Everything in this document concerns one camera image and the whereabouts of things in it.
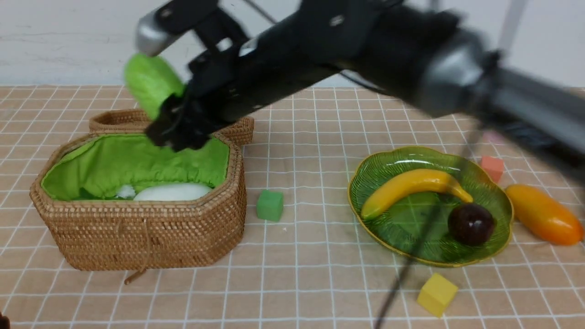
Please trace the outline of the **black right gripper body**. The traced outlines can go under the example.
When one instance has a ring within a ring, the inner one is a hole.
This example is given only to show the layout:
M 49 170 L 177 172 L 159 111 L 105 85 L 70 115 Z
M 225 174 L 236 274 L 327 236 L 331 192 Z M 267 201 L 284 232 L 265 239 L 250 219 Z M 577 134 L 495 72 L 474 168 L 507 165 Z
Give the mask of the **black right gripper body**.
M 301 51 L 295 20 L 286 18 L 246 43 L 218 54 L 206 50 L 189 64 L 186 117 L 226 126 L 336 74 Z

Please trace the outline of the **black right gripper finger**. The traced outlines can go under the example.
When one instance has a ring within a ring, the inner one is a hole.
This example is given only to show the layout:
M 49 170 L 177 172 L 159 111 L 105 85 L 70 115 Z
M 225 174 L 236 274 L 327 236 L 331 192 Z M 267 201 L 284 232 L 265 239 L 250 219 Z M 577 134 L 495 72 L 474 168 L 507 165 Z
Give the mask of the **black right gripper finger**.
M 155 146 L 183 147 L 180 134 L 183 117 L 183 98 L 172 94 L 161 104 L 158 117 L 146 127 L 145 134 Z
M 210 140 L 213 127 L 187 117 L 178 119 L 171 126 L 171 148 L 175 152 L 184 149 L 202 149 Z

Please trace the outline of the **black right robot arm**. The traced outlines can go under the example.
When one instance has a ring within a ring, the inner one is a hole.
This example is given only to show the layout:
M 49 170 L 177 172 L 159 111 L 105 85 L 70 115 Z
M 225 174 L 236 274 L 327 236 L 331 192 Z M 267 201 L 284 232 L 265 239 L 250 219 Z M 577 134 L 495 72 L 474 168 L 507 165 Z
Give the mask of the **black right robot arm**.
M 186 86 L 163 98 L 148 128 L 159 146 L 199 149 L 211 134 L 351 70 L 432 118 L 464 113 L 574 176 L 584 175 L 584 100 L 500 65 L 448 11 L 401 0 L 303 0 L 250 38 L 217 0 L 172 0 L 138 21 L 153 57 L 188 31 L 205 45 Z

